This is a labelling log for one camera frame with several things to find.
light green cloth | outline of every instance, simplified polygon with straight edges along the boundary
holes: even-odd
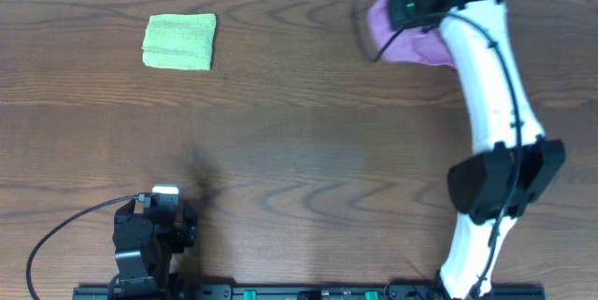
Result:
[[[143,40],[143,63],[178,70],[209,70],[216,15],[154,15]]]

wood grain surface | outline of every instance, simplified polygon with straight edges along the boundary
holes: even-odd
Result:
[[[561,173],[508,236],[493,279],[598,298],[598,0],[508,0],[522,81]],[[239,283],[432,279],[470,155],[455,71],[366,63],[350,0],[0,0],[0,298],[85,207],[182,187],[200,242],[173,268]],[[150,15],[213,12],[213,69],[148,68]],[[117,272],[108,207],[34,263],[43,299]]]

black mounting base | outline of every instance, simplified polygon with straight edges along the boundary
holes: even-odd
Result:
[[[115,299],[125,299],[115,289]],[[107,300],[107,287],[78,287],[73,300]],[[179,293],[173,300],[444,300],[433,284],[393,283],[385,286],[319,286],[319,287],[231,287],[225,284],[203,284],[188,294]],[[485,300],[545,300],[544,289],[535,286],[493,286]]]

pink cloth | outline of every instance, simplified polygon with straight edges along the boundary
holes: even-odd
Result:
[[[370,35],[378,49],[381,49],[394,34],[387,3],[388,0],[376,0],[367,11]],[[382,54],[382,60],[387,63],[413,62],[455,67],[444,40],[435,28],[426,34],[421,28],[405,29]]]

cloth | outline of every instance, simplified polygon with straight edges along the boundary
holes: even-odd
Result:
[[[158,68],[209,70],[216,15],[154,15],[143,40],[143,63]]]
[[[367,11],[370,35],[378,49],[381,49],[394,34],[389,21],[388,0],[376,0]],[[383,61],[413,62],[427,65],[448,65],[455,67],[449,50],[438,29],[424,34],[421,28],[405,29],[382,54]]]

